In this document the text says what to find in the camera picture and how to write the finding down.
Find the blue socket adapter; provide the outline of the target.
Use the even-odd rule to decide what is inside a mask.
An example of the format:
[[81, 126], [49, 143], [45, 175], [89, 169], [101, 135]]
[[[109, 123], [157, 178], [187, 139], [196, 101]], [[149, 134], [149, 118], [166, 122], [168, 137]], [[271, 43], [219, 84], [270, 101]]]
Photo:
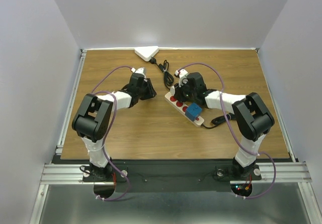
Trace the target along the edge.
[[191, 120], [195, 121], [201, 114], [202, 108], [196, 103], [189, 105], [185, 111], [185, 116]]

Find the white red power strip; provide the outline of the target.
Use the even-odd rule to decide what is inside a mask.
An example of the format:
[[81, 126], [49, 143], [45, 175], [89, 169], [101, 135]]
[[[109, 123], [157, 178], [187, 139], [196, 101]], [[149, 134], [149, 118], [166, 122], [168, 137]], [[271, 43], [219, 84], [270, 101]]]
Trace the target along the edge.
[[201, 127], [201, 125], [204, 123], [204, 119], [201, 116], [198, 116], [194, 121], [190, 120], [186, 116], [186, 110], [188, 108], [188, 105], [176, 100], [174, 96], [171, 94], [171, 92], [165, 94], [165, 100], [171, 106], [173, 106], [179, 113], [181, 113], [189, 122], [193, 123], [196, 127]]

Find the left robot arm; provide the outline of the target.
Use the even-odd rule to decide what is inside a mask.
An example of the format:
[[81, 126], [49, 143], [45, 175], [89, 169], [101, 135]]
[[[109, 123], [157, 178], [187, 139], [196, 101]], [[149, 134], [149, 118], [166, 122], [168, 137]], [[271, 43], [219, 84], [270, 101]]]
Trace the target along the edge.
[[121, 90], [106, 95], [86, 94], [72, 121], [72, 129], [81, 137], [90, 157], [90, 169], [85, 173], [102, 181], [113, 173], [111, 158], [105, 150], [105, 140], [120, 109], [131, 108], [140, 100], [156, 96], [151, 80], [143, 73], [133, 73]]

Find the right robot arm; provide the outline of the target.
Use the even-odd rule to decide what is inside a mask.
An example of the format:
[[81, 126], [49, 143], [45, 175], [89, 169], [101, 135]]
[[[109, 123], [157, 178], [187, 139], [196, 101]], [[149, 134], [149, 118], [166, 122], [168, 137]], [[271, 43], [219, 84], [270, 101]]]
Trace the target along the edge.
[[185, 112], [190, 120], [196, 120], [202, 107], [222, 110], [224, 121], [229, 121], [228, 115], [234, 116], [242, 138], [231, 172], [238, 179], [247, 176], [255, 165], [261, 142], [275, 124], [262, 98], [257, 93], [232, 95], [208, 89], [198, 72], [188, 73], [181, 69], [175, 72], [175, 76], [179, 82], [171, 87], [170, 92], [179, 102], [191, 103]]

